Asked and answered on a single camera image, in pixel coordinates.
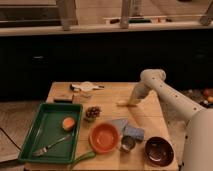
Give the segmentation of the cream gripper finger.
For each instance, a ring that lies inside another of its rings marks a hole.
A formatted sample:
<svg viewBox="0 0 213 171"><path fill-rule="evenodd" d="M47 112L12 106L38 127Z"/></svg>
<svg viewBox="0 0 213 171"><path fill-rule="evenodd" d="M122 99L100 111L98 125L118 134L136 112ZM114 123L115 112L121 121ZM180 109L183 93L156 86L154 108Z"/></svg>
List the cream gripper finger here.
<svg viewBox="0 0 213 171"><path fill-rule="evenodd" d="M130 103L127 100L120 100L116 103L117 106L119 107L133 107L136 106L136 104Z"/></svg>

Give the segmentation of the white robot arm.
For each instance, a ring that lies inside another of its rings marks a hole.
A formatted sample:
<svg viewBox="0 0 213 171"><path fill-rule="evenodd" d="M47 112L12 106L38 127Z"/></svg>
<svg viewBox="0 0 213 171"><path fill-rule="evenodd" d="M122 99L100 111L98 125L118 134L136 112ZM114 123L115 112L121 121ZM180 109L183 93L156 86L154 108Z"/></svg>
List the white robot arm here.
<svg viewBox="0 0 213 171"><path fill-rule="evenodd" d="M154 90L187 124L181 171L213 171L213 108L205 108L165 83L162 69L145 69L130 97L118 106L135 106Z"/></svg>

